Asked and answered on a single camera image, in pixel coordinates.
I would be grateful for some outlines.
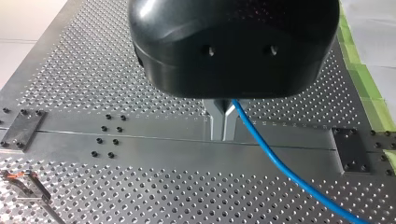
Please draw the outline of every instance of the bolt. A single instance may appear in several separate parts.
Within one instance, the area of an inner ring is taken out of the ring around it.
[[[334,129],[334,134],[338,134],[340,132],[341,132],[341,129],[339,129],[339,128]]]
[[[356,129],[351,129],[351,130],[349,130],[349,133],[350,134],[355,134],[355,133],[357,133],[358,131],[356,130]]]
[[[376,142],[376,143],[374,144],[374,147],[380,148],[380,147],[381,147],[381,144],[380,144],[379,142]]]
[[[18,148],[23,148],[23,143],[22,142],[17,142],[17,147]]]
[[[386,175],[392,175],[393,172],[392,172],[391,170],[387,170],[387,171],[385,171],[385,174],[386,174]]]
[[[380,160],[381,160],[381,161],[386,161],[386,160],[387,160],[387,156],[382,155],[381,158],[380,158]]]
[[[344,170],[345,171],[349,170],[349,168],[350,168],[350,165],[348,163],[344,165]]]

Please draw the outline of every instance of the metal bracket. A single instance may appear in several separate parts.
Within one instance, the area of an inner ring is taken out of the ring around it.
[[[45,115],[46,112],[42,110],[22,109],[1,140],[0,150],[24,152]]]
[[[26,185],[18,179],[19,177],[23,177]],[[36,173],[28,170],[14,175],[9,171],[1,171],[1,178],[18,193],[18,203],[36,203],[43,207],[58,223],[65,223],[50,206],[50,193],[41,184]]]
[[[347,173],[370,174],[370,163],[361,135],[356,129],[332,128],[342,169]]]
[[[248,106],[248,100],[240,100],[242,108]],[[212,141],[233,141],[235,137],[238,112],[230,100],[203,100],[210,114],[210,139]]]

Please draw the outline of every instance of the metal plate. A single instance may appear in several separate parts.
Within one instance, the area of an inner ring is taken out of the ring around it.
[[[369,133],[370,135],[366,138],[369,140],[367,146],[370,146],[372,151],[378,151],[384,149],[396,149],[396,133]]]
[[[93,138],[38,133],[23,156],[3,155],[0,168],[36,170],[66,223],[345,223],[291,183],[256,146],[126,137],[111,146]],[[385,175],[389,164],[379,153],[369,154],[373,175],[341,175],[334,150],[274,151],[353,213],[373,223],[396,221],[396,178]],[[6,223],[50,219],[37,207],[16,206],[16,195],[0,185]]]
[[[355,129],[332,129],[337,146],[341,169],[345,172],[370,174],[371,164],[361,141],[361,134]]]
[[[126,10],[126,0],[65,4],[0,92],[0,105],[11,109],[0,112],[2,128],[21,107],[49,111],[30,150],[0,154],[1,169],[38,171],[66,223],[346,223],[290,183],[240,120],[235,142],[210,142],[201,101],[153,89],[134,56]],[[302,178],[359,216],[396,222],[395,177],[386,175],[382,152],[368,154],[371,175],[341,175],[336,163],[328,129],[369,130],[337,43],[309,91],[253,100],[248,114]],[[16,204],[6,186],[0,191],[1,221],[51,220],[44,209]]]
[[[45,115],[46,112],[44,111],[22,109],[1,140],[0,150],[7,152],[25,151]]]

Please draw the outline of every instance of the blue cable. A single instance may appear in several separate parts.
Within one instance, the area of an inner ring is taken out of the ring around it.
[[[303,181],[297,174],[295,174],[291,169],[289,169],[274,153],[273,150],[268,146],[253,124],[250,122],[247,114],[245,113],[242,106],[238,103],[237,100],[233,100],[233,105],[235,106],[236,110],[238,111],[239,117],[241,117],[242,121],[244,121],[245,125],[249,132],[253,135],[256,141],[259,143],[262,150],[267,154],[270,160],[274,163],[274,165],[288,178],[290,178],[294,183],[298,184],[300,188],[304,189],[308,194],[312,195],[318,201],[323,203],[326,207],[330,208],[334,211],[334,213],[338,214],[339,216],[347,219],[350,222],[358,223],[358,224],[368,224],[369,222],[356,217],[355,215],[349,213],[347,210],[321,194],[319,191],[311,187],[305,181]]]

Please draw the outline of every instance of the black robot housing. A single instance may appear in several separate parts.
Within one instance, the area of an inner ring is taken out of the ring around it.
[[[134,49],[159,90],[188,98],[276,98],[317,78],[338,0],[131,0]]]

